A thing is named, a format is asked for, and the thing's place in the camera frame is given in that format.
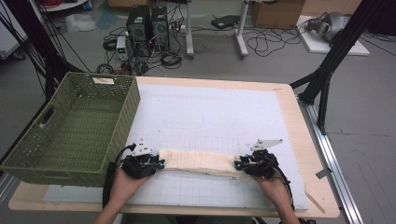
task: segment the table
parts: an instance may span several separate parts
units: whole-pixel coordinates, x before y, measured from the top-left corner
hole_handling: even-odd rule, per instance
[[[244,38],[242,37],[242,32],[244,30],[245,19],[248,13],[248,3],[249,1],[256,0],[244,0],[241,9],[241,19],[239,22],[238,29],[235,29],[235,37],[238,42],[239,49],[241,50],[241,59],[248,56],[248,49],[245,44]],[[187,56],[192,59],[194,54],[194,48],[192,45],[192,33],[191,33],[191,0],[187,0],[187,26],[186,26],[186,46],[187,46]]]
[[[172,85],[184,87],[224,88],[254,91],[273,91],[276,94],[283,113],[290,143],[297,160],[304,189],[309,199],[309,209],[296,212],[298,217],[338,217],[340,215],[329,181],[326,177],[318,179],[316,173],[323,169],[310,133],[305,124],[300,107],[291,87],[287,84],[183,79],[165,77],[138,77],[138,84]],[[21,182],[9,201],[9,208],[14,210],[39,211],[87,211],[99,212],[100,203],[54,203],[44,202],[49,186]],[[273,211],[259,209],[234,209],[221,207],[159,206],[159,205],[125,205],[122,213],[178,214],[205,216],[246,216],[276,217]]]

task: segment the gray machine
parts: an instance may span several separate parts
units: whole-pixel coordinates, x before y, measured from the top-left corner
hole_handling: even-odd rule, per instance
[[[315,31],[318,35],[322,35],[327,42],[332,43],[348,22],[349,17],[340,12],[325,12],[319,18],[309,20],[305,28],[307,31]]]

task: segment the beige cloth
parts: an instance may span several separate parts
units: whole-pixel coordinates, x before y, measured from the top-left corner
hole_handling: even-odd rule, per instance
[[[179,151],[160,149],[160,160],[165,160],[164,170],[187,171],[207,175],[242,177],[243,173],[234,167],[238,157],[214,152]]]

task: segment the desk leg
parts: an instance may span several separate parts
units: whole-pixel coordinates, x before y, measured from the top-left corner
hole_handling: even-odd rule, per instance
[[[187,1],[186,48],[187,48],[187,57],[189,57],[189,59],[192,59],[194,57],[194,47],[192,45],[190,3],[191,3],[191,0],[188,0]]]
[[[236,40],[238,41],[239,48],[241,49],[241,59],[248,56],[247,46],[245,45],[244,37],[242,37],[242,32],[244,30],[245,18],[248,12],[248,1],[244,1],[241,11],[241,21],[239,22],[238,29],[235,29]]]

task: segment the wooden table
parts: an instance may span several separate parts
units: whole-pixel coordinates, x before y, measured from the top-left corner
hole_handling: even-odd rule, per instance
[[[206,87],[254,91],[273,91],[282,110],[294,156],[304,181],[304,190],[309,201],[309,209],[296,212],[298,217],[338,217],[340,211],[335,201],[329,180],[318,179],[316,173],[323,170],[311,135],[305,124],[303,114],[296,101],[294,92],[287,84],[183,79],[165,77],[138,77],[138,84],[171,85],[184,87]],[[55,203],[44,202],[43,197],[48,185],[34,185],[21,182],[9,201],[9,208],[14,210],[38,211],[101,211],[99,203]],[[277,217],[273,211],[261,209],[159,206],[159,205],[125,205],[123,213],[179,214],[205,216],[247,216]]]

